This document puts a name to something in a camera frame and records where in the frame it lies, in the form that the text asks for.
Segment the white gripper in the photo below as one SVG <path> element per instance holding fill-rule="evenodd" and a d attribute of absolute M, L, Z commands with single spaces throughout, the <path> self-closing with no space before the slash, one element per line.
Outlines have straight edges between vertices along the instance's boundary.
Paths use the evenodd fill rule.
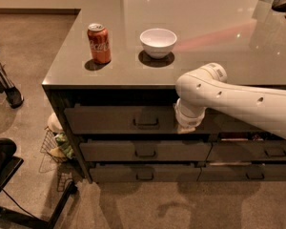
<path fill-rule="evenodd" d="M 196 107 L 179 98 L 174 105 L 175 118 L 179 124 L 177 132 L 180 135 L 194 132 L 201 124 L 205 110 L 205 107 Z"/>

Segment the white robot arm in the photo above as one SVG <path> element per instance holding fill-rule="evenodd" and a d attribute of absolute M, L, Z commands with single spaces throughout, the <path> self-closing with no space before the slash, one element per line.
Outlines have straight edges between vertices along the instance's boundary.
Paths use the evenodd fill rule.
<path fill-rule="evenodd" d="M 183 133 L 194 131 L 211 108 L 286 139 L 286 91 L 231 85 L 215 63 L 182 74 L 175 89 L 175 117 Z"/>

